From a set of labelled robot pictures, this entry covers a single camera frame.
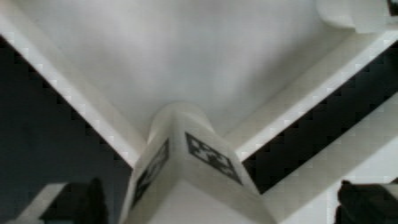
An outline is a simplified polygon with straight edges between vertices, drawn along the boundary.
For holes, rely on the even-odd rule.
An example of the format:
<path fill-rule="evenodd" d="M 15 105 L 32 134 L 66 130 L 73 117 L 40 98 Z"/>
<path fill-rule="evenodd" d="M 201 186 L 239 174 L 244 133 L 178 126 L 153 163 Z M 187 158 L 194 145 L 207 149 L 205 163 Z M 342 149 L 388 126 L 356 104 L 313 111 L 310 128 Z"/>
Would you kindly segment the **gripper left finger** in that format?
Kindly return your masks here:
<path fill-rule="evenodd" d="M 48 184 L 13 224 L 109 224 L 102 180 Z"/>

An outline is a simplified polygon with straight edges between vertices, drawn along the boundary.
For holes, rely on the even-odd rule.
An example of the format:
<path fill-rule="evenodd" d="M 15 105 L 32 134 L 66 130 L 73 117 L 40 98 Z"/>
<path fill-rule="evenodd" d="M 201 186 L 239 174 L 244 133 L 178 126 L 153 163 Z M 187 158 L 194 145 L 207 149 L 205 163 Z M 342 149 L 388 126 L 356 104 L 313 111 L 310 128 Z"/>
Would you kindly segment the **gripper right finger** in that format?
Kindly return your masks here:
<path fill-rule="evenodd" d="M 398 180 L 388 184 L 342 182 L 335 224 L 398 224 Z"/>

